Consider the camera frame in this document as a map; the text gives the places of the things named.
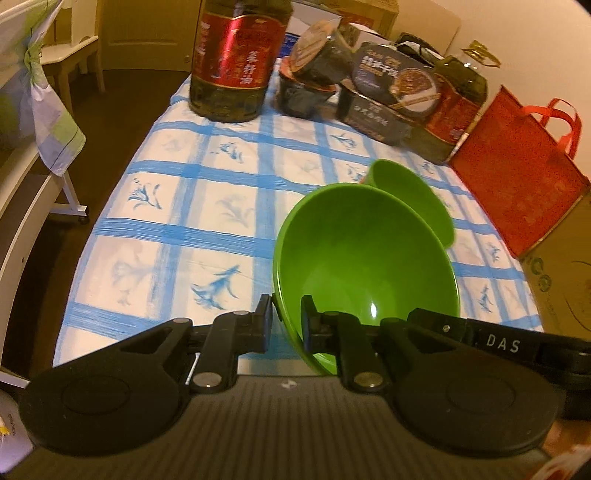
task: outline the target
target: dark floor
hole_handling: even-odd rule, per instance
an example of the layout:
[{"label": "dark floor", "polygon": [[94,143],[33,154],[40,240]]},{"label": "dark floor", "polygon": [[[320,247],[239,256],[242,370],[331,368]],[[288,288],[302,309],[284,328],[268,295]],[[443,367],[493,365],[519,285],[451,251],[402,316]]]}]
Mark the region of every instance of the dark floor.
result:
[{"label": "dark floor", "polygon": [[2,365],[31,377],[51,367],[78,258],[117,181],[185,72],[111,70],[100,95],[91,74],[72,82],[74,117],[86,145],[70,166],[90,223],[50,216],[33,247],[15,299]]}]

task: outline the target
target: red bag handle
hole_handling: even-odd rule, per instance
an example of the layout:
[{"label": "red bag handle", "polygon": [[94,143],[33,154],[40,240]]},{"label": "red bag handle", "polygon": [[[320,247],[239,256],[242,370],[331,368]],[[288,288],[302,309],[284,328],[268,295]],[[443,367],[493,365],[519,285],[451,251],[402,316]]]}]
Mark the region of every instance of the red bag handle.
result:
[{"label": "red bag handle", "polygon": [[[562,110],[558,110],[558,109],[554,108],[556,106],[556,104],[559,102],[566,103],[574,110],[574,119],[566,112],[563,112]],[[574,106],[572,106],[570,103],[566,102],[565,100],[562,100],[560,98],[554,98],[550,101],[548,106],[544,107],[544,106],[530,105],[530,106],[523,107],[521,110],[526,115],[529,115],[531,113],[538,113],[538,114],[542,115],[542,119],[540,120],[540,125],[542,127],[546,127],[546,125],[548,125],[548,121],[550,120],[550,118],[560,118],[560,119],[564,120],[565,122],[567,122],[571,127],[571,131],[570,131],[570,133],[568,133],[560,138],[560,140],[558,141],[557,147],[560,151],[566,152],[566,148],[569,146],[569,143],[570,143],[570,149],[569,149],[568,155],[570,158],[574,158],[574,156],[577,153],[577,148],[579,146],[579,141],[581,138],[581,130],[583,128],[583,122],[581,121],[579,113],[577,112],[577,110]]]}]

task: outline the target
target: blue and white checkered tablecloth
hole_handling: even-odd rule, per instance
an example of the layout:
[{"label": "blue and white checkered tablecloth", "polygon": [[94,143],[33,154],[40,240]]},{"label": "blue and white checkered tablecloth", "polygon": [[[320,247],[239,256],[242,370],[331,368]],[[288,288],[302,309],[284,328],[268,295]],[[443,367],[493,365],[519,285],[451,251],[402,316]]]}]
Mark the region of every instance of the blue and white checkered tablecloth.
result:
[{"label": "blue and white checkered tablecloth", "polygon": [[[61,328],[61,364],[174,317],[207,324],[252,309],[272,292],[275,238],[290,209],[321,185],[354,182],[376,158],[418,173],[454,219],[448,250],[462,315],[541,330],[521,267],[448,167],[381,144],[335,120],[275,108],[274,75],[263,114],[211,122],[188,107],[189,81],[171,98],[111,194],[80,258]],[[279,322],[269,352],[241,371],[309,370]]]}]

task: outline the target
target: door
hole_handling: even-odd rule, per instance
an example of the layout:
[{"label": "door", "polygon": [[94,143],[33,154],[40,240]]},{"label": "door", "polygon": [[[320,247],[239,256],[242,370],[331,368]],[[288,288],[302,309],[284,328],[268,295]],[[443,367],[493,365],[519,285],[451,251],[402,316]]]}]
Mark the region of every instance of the door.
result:
[{"label": "door", "polygon": [[191,70],[201,0],[104,2],[104,69]]}]

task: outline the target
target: red tote bag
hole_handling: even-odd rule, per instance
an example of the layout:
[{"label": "red tote bag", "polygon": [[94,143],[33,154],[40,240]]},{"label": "red tote bag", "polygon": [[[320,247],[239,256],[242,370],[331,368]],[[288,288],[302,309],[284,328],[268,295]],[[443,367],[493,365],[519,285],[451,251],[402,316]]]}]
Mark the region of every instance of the red tote bag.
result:
[{"label": "red tote bag", "polygon": [[[572,160],[581,119],[555,108],[561,101],[524,107],[501,87],[450,162],[515,258],[548,235],[589,187]],[[571,127],[558,142],[546,130],[550,118]]]}]

